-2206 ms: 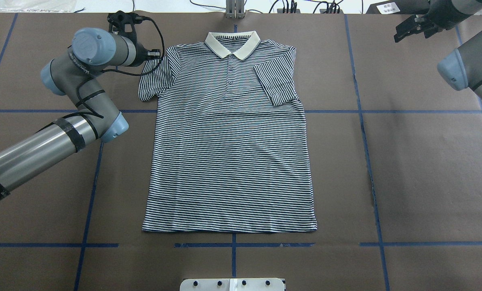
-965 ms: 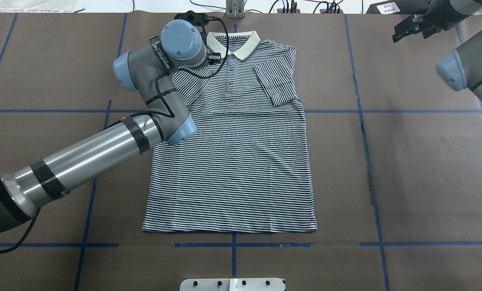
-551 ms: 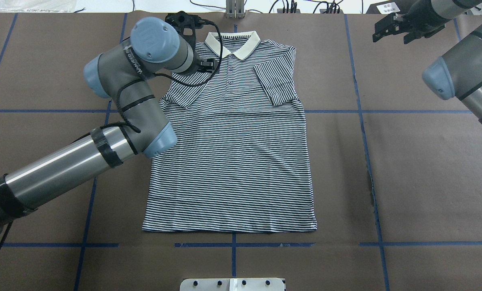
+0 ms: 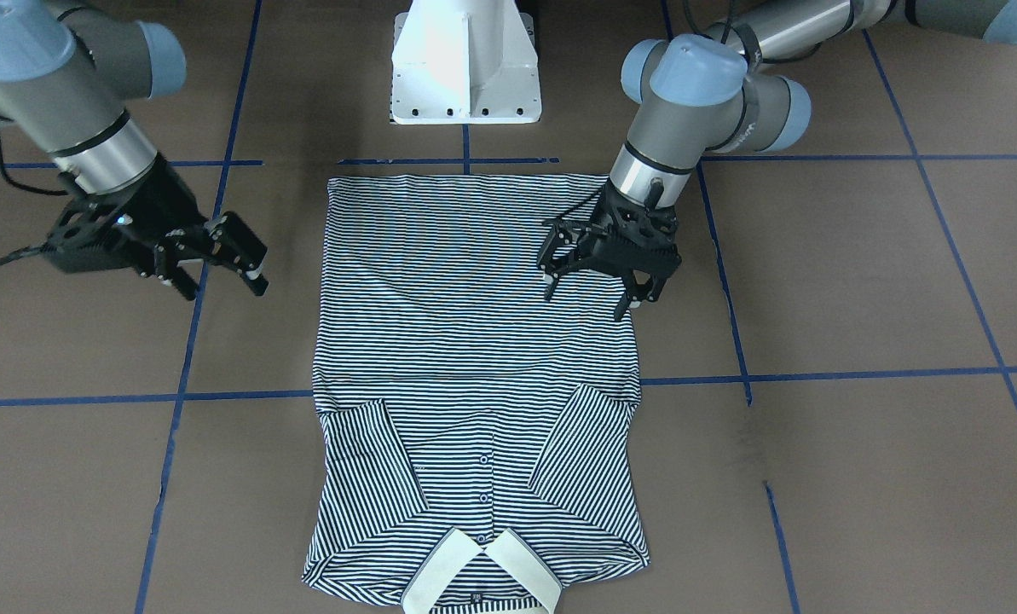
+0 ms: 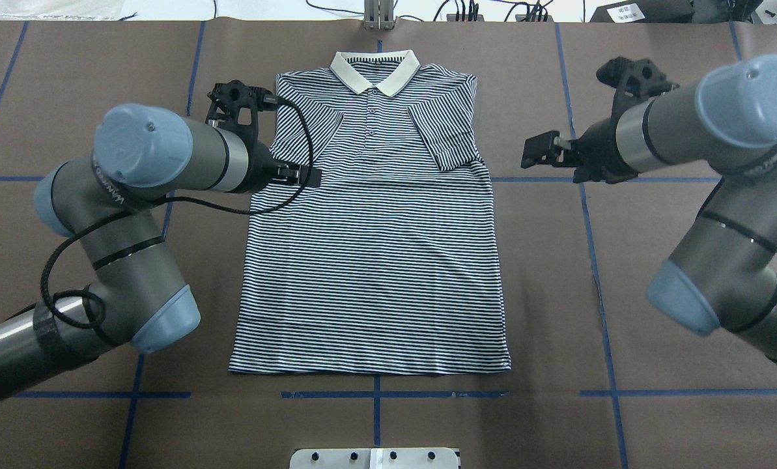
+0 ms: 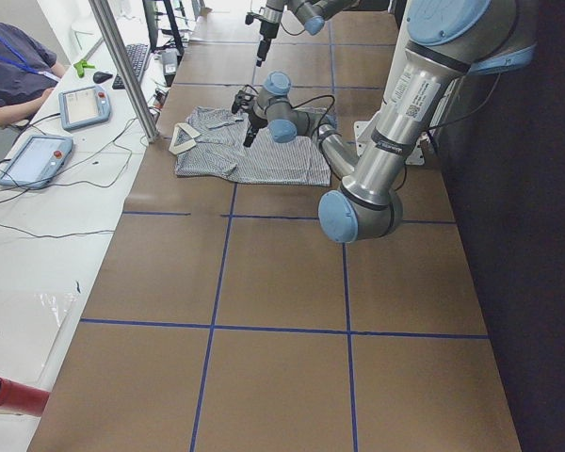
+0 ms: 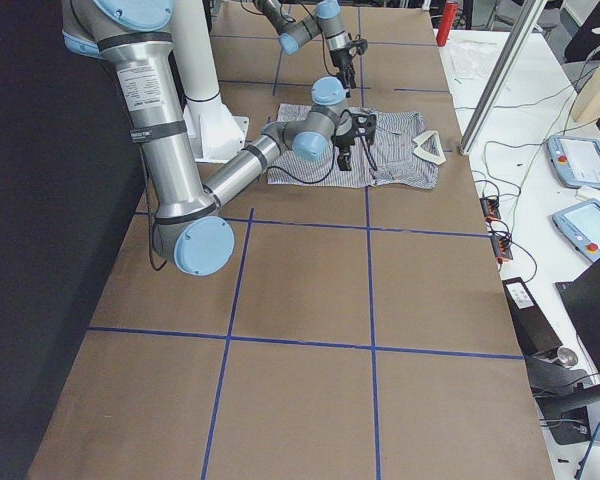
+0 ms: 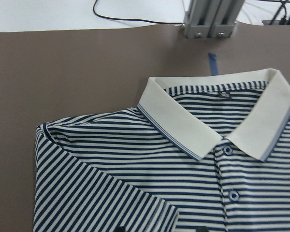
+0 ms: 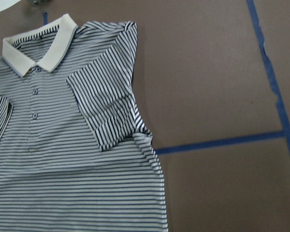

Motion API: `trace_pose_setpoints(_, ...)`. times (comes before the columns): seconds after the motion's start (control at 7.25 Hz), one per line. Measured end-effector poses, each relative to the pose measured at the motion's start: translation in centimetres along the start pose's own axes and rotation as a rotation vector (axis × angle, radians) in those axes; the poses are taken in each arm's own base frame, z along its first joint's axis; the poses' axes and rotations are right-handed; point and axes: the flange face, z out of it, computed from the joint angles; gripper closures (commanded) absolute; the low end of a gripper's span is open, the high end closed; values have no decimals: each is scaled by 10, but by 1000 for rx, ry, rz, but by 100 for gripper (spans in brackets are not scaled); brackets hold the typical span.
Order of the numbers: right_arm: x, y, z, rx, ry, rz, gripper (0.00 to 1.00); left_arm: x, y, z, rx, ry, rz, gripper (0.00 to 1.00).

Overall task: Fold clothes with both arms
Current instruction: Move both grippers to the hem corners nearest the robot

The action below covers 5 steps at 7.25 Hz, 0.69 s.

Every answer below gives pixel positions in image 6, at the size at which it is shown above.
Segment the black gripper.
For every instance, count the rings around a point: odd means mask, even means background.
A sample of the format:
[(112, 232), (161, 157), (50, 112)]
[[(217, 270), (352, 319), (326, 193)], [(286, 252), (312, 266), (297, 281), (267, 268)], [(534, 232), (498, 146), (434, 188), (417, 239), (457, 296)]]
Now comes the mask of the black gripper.
[(277, 37), (277, 24), (269, 21), (262, 21), (260, 25), (261, 41), (259, 43), (256, 66), (261, 67), (266, 61), (270, 43)]
[(243, 146), (250, 148), (259, 131), (266, 127), (266, 120), (254, 112), (248, 114), (249, 129), (243, 141)]

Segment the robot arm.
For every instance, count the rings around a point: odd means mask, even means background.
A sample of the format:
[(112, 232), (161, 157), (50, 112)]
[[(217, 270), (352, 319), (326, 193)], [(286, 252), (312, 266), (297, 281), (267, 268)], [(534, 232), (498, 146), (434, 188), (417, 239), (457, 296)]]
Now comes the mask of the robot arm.
[(338, 243), (392, 233), (402, 219), (393, 188), (449, 84), (472, 74), (523, 68), (536, 48), (537, 1), (414, 1), (406, 14), (406, 62), (389, 102), (369, 124), (357, 154), (323, 114), (291, 106), (289, 77), (270, 73), (256, 94), (241, 89), (232, 111), (249, 116), (245, 146), (266, 128), (274, 141), (310, 138), (340, 185), (318, 205), (321, 229)]
[(333, 38), (342, 44), (389, 43), (402, 24), (408, 1), (267, 1), (247, 12), (245, 23), (260, 23), (261, 40), (256, 65), (265, 61), (283, 18), (295, 17), (304, 32), (319, 34), (328, 21)]

